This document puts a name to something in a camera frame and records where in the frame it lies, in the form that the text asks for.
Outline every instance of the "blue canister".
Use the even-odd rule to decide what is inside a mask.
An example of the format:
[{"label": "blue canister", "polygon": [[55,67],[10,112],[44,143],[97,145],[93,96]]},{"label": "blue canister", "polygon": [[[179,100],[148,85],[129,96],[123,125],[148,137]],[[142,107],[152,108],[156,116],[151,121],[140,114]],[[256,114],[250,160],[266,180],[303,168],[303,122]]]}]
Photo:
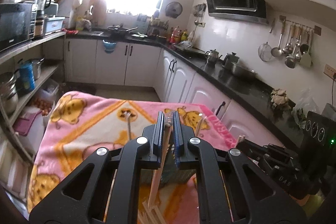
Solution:
[{"label": "blue canister", "polygon": [[35,88],[34,74],[33,74],[33,65],[31,62],[26,61],[20,65],[20,81],[22,88],[26,92],[31,92]]}]

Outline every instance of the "blender handle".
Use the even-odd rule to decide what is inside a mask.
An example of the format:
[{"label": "blender handle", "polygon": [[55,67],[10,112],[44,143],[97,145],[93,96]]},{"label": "blender handle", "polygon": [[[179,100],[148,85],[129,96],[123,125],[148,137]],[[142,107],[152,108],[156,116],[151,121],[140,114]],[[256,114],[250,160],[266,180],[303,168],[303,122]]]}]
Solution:
[{"label": "blender handle", "polygon": [[45,9],[48,8],[48,7],[51,5],[51,0],[49,0],[49,3],[48,3],[48,4],[47,4],[47,1],[48,1],[48,0],[46,0],[45,5],[44,5],[44,8],[45,8]]}]

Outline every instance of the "countertop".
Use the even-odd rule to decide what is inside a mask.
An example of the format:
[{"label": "countertop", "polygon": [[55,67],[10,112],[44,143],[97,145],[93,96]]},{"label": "countertop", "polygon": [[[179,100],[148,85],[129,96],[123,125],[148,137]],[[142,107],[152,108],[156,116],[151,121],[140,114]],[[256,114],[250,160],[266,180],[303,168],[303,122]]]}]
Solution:
[{"label": "countertop", "polygon": [[[108,32],[105,32],[99,37],[91,35],[67,35],[67,38],[105,39],[111,41]],[[191,56],[189,53],[182,52],[173,45],[166,43],[164,39],[141,39],[127,35],[124,38],[113,40],[164,48],[196,70],[197,73],[203,76],[225,95],[244,107],[288,149],[297,151],[300,147],[303,139],[303,132],[295,123],[290,111],[274,111],[272,109],[270,104],[270,93],[273,88],[269,85],[260,80],[255,80],[252,83],[240,80],[226,69],[223,69],[221,64],[209,66],[206,64],[204,58],[196,55]]]}]

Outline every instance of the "blanket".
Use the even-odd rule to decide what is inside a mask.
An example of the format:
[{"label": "blanket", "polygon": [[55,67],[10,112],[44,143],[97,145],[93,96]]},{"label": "blanket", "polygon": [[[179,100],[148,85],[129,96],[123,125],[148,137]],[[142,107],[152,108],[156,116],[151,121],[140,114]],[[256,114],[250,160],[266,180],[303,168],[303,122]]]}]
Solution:
[{"label": "blanket", "polygon": [[[200,120],[199,114],[205,114],[207,118],[202,123],[199,137],[214,148],[228,150],[234,147],[236,140],[203,105],[127,101],[81,92],[66,93],[50,117],[36,155],[29,183],[28,211],[97,148],[103,146],[114,150],[127,143],[126,112],[131,112],[131,135],[137,138],[142,135],[144,127],[157,122],[159,111],[168,113],[176,110],[181,123],[194,130]],[[148,198],[149,189],[150,186],[140,189],[139,204]],[[195,215],[198,218],[193,179],[184,185],[162,188],[157,202],[167,223],[198,223],[197,219],[193,219]]]}]

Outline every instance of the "power socket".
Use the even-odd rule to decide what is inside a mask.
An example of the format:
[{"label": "power socket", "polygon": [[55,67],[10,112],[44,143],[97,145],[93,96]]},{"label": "power socket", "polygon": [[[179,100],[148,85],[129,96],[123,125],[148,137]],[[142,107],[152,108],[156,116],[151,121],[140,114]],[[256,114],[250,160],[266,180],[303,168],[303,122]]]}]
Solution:
[{"label": "power socket", "polygon": [[324,74],[329,76],[332,80],[334,80],[334,74],[336,73],[336,69],[332,68],[328,64],[325,65]]}]

